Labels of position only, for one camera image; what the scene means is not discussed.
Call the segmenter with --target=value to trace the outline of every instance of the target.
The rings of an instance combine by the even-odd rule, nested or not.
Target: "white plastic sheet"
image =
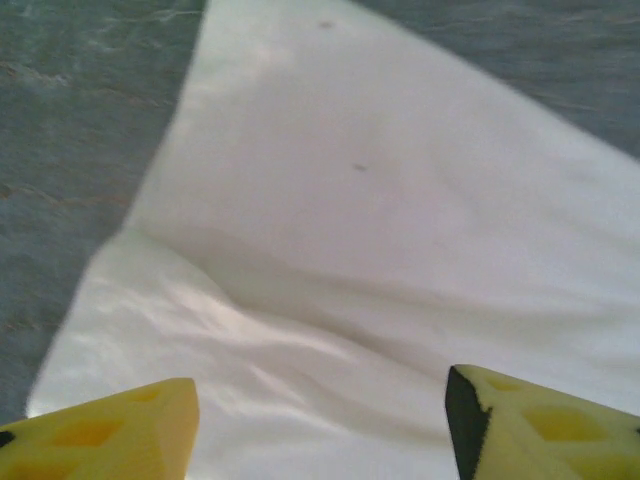
[[[28,414],[191,376],[191,480],[453,479],[453,363],[640,414],[638,292],[632,158],[351,4],[217,0]]]

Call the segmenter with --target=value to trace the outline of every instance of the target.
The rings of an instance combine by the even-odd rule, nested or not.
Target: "gray surface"
[[[126,212],[203,1],[0,2],[0,424],[22,416],[83,266]],[[640,155],[636,0],[360,3]]]

